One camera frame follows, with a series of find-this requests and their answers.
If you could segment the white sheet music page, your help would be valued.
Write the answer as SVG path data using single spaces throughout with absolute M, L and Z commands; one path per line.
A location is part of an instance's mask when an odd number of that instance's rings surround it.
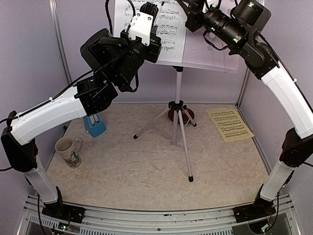
M 159 8 L 156 24 L 156 35 L 161 38 L 161 52 L 158 63 L 162 61 L 181 63 L 183 59 L 186 28 L 186 15 L 181 6 L 175 0 L 152 0 Z M 127 0 L 114 2 L 113 35 L 120 36 L 133 16 L 133 10 Z

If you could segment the white perforated music stand desk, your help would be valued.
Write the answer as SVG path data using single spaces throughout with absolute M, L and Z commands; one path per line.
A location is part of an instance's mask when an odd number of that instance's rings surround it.
M 239 56 L 229 56 L 228 50 L 217 51 L 207 44 L 202 36 L 204 28 L 195 33 L 186 29 L 186 38 L 181 63 L 162 61 L 158 65 L 183 66 L 235 73 L 239 68 Z

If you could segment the silver tripod stand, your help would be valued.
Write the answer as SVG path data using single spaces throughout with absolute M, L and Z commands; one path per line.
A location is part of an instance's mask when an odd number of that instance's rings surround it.
M 185 159 L 187 164 L 187 172 L 188 172 L 188 180 L 189 182 L 194 181 L 192 167 L 190 163 L 189 151 L 187 146 L 186 134 L 185 134 L 185 126 L 188 123 L 191 123 L 194 127 L 197 126 L 196 122 L 189 114 L 187 110 L 187 106 L 184 102 L 180 99 L 180 92 L 181 92 L 181 83 L 182 83 L 182 73 L 184 67 L 182 66 L 173 66 L 176 71 L 176 89 L 175 89 L 175 99 L 174 101 L 170 101 L 168 103 L 168 107 L 165 108 L 158 116 L 156 116 L 153 120 L 151 120 L 146 126 L 144 126 L 138 133 L 136 133 L 133 138 L 136 140 L 139 138 L 141 134 L 143 134 L 150 126 L 155 126 L 155 122 L 160 119 L 166 113 L 173 111 L 173 129 L 171 138 L 171 144 L 179 146 L 177 143 L 178 135 L 177 135 L 177 128 L 180 127 L 181 136 L 183 141 L 182 148 L 184 149 Z

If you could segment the yellowed sheet music page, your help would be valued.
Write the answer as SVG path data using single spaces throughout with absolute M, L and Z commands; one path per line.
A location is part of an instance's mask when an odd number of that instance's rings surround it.
M 241 141 L 254 137 L 235 107 L 206 110 L 224 142 Z

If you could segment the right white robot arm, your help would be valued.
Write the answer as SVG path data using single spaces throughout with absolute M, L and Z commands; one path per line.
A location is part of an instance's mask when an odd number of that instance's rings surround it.
M 221 9 L 219 0 L 181 0 L 187 16 L 186 28 L 195 32 L 204 28 L 224 42 L 230 55 L 239 55 L 252 74 L 263 82 L 283 107 L 291 122 L 282 152 L 266 182 L 250 206 L 254 217 L 261 217 L 272 206 L 280 189 L 295 169 L 313 153 L 313 109 L 289 70 L 262 35 L 271 12 L 256 0 L 235 3 L 230 14 Z

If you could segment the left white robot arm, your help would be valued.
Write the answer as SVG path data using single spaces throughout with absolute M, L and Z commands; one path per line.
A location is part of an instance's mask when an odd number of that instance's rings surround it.
M 62 218 L 68 206 L 47 179 L 40 166 L 35 138 L 65 122 L 97 114 L 107 109 L 118 93 L 134 93 L 138 70 L 145 61 L 155 63 L 161 50 L 157 27 L 135 30 L 131 26 L 119 37 L 104 28 L 92 35 L 80 48 L 90 71 L 54 97 L 23 112 L 12 111 L 1 135 L 1 143 L 10 165 L 23 173 L 41 196 L 45 208 Z

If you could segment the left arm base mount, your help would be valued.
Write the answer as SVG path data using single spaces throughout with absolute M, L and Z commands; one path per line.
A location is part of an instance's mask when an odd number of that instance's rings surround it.
M 81 224 L 85 215 L 85 209 L 78 206 L 53 203 L 44 204 L 42 213 L 60 220 Z

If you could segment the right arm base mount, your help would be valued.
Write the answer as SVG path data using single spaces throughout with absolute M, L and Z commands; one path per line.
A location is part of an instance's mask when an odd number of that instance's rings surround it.
M 270 214 L 275 214 L 276 209 L 273 205 L 263 206 L 263 205 L 244 205 L 238 206 L 233 209 L 234 216 L 237 223 L 246 222 L 250 220 L 255 220 L 269 216 Z

